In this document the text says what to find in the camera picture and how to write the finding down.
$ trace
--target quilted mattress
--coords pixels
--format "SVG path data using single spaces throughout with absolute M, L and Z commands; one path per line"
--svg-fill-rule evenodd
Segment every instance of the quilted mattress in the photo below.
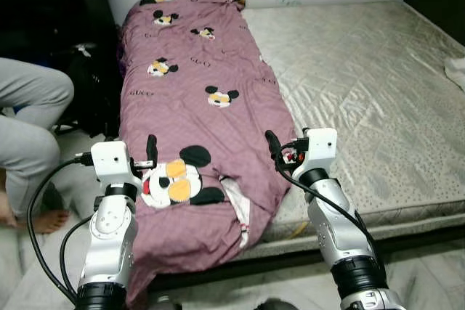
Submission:
M 297 132 L 337 129 L 331 175 L 376 238 L 465 223 L 465 94 L 443 68 L 446 57 L 465 55 L 462 46 L 397 2 L 246 9 L 243 16 Z M 315 248 L 307 222 L 294 187 L 262 237 L 268 244 L 247 253 Z

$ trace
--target mattress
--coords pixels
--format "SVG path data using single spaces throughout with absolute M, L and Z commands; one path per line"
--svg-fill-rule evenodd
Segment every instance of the mattress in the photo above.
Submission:
M 465 55 L 462 46 L 397 2 L 243 16 L 297 132 L 338 131 L 331 175 L 375 238 L 465 223 L 465 95 L 443 68 L 446 57 Z M 308 221 L 293 187 L 245 257 L 317 248 Z

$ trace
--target gray sweatpants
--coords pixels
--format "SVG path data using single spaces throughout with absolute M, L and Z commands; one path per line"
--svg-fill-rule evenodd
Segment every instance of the gray sweatpants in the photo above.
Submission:
M 18 218 L 58 164 L 60 150 L 49 129 L 73 93 L 73 83 L 58 70 L 0 58 L 0 108 L 22 108 L 15 118 L 0 115 L 0 168 L 7 170 L 8 201 Z

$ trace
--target bare foot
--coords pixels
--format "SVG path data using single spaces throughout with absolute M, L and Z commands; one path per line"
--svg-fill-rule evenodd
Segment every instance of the bare foot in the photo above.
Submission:
M 34 232 L 38 234 L 56 232 L 65 225 L 69 215 L 68 211 L 62 210 L 43 212 L 33 219 Z M 19 229 L 26 229 L 26 220 L 17 221 L 17 227 Z

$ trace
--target black bag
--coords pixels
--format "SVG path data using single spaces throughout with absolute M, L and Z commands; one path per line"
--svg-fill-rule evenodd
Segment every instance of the black bag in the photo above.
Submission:
M 117 68 L 105 67 L 104 71 L 100 62 L 105 61 L 96 52 L 86 57 L 76 51 L 72 56 L 66 73 L 74 84 L 74 99 L 58 122 L 58 134 L 64 132 L 63 125 L 70 125 L 83 129 L 90 137 L 100 133 L 118 136 L 121 76 Z

